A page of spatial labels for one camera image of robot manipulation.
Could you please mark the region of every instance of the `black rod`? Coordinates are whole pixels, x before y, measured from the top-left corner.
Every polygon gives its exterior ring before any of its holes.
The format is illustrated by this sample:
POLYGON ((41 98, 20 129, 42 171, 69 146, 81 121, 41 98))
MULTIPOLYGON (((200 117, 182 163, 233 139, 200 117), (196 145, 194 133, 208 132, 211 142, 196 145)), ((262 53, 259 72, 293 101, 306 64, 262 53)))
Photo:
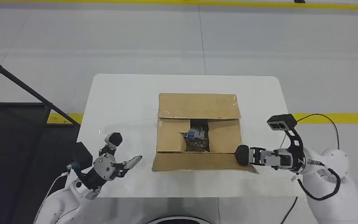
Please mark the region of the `black rod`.
POLYGON ((69 120, 72 124, 74 124, 76 126, 80 126, 80 124, 77 121, 73 120, 65 112, 60 110, 57 106, 53 105, 50 101, 48 101, 46 98, 41 96, 39 93, 37 93, 35 90, 33 90, 30 86, 28 86, 27 84, 25 84, 24 82, 19 80, 16 76, 11 74, 8 70, 4 69, 2 66, 0 66, 0 73, 3 74, 5 77, 7 77, 12 82, 14 82, 15 84, 17 84, 18 86, 20 86, 21 88, 23 88, 24 90, 26 90, 32 96, 35 96, 38 100, 40 100, 41 102, 43 102, 44 104, 46 104, 47 106, 52 108, 54 111, 59 113, 61 116, 63 116, 67 120, 69 120))

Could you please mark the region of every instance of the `box flap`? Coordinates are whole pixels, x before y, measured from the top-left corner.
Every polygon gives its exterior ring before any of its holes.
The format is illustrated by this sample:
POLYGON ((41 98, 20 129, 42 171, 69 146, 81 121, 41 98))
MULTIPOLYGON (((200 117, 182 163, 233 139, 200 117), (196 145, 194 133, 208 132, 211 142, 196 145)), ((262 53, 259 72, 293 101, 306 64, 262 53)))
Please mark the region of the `box flap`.
POLYGON ((211 153, 235 153, 242 144, 239 120, 209 120, 211 153))
POLYGON ((237 163, 234 154, 211 153, 157 152, 152 170, 244 170, 257 173, 252 165, 240 166, 237 163))
POLYGON ((158 117, 241 118, 235 94, 160 94, 158 117))
POLYGON ((183 133, 190 129, 188 119, 158 119, 158 152, 184 152, 186 143, 183 133))

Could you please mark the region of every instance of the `black joint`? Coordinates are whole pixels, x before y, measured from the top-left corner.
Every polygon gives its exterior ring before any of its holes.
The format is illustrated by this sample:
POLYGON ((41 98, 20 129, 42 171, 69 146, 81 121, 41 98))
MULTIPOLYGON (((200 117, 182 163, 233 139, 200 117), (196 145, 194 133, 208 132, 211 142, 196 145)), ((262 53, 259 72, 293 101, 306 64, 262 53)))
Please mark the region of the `black joint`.
POLYGON ((114 132, 114 133, 109 137, 108 141, 118 147, 118 146, 122 143, 123 138, 122 138, 121 133, 114 132))
POLYGON ((245 144, 242 144, 237 147, 235 151, 235 159, 240 166, 247 166, 249 164, 248 152, 249 148, 245 144))

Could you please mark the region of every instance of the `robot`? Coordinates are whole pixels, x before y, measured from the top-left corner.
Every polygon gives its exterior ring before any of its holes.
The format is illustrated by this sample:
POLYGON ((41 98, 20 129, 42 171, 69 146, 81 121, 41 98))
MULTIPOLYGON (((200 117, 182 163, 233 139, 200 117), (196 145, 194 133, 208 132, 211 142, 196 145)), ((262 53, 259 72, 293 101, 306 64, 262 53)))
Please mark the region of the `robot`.
MULTIPOLYGON (((237 162, 242 166, 271 166, 275 170, 295 173, 292 181, 297 179, 306 193, 309 207, 319 224, 357 224, 358 190, 348 175, 348 156, 338 149, 318 155, 303 147, 302 139, 294 129, 297 121, 291 114, 272 116, 267 123, 272 130, 283 130, 291 145, 273 151, 241 145, 235 152, 237 162)), ((142 159, 135 156, 117 164, 114 153, 122 142, 120 133, 111 133, 105 142, 88 173, 82 173, 76 162, 69 166, 78 179, 47 197, 34 223, 76 223, 81 218, 80 211, 99 195, 107 181, 124 177, 142 159)), ((195 217, 161 218, 149 224, 156 223, 210 224, 195 217)))

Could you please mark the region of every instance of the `gray floor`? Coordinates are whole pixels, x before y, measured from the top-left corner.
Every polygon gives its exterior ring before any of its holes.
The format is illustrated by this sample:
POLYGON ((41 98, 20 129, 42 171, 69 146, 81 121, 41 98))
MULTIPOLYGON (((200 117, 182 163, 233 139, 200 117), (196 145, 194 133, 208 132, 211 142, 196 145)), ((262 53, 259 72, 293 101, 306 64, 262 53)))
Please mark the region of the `gray floor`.
MULTIPOLYGON (((0 3, 0 62, 67 113, 84 112, 98 73, 276 76, 291 113, 356 113, 357 18, 307 9, 0 3)), ((34 99, 0 77, 0 101, 34 99)), ((351 158, 356 128, 338 126, 351 158)), ((331 125, 300 125, 299 132, 318 152, 336 146, 331 125)), ((358 165, 350 169, 358 180, 358 165)), ((89 216, 143 223, 185 213, 214 223, 279 223, 293 200, 99 200, 105 209, 89 216)), ((299 199, 287 223, 302 222, 315 220, 299 199)))

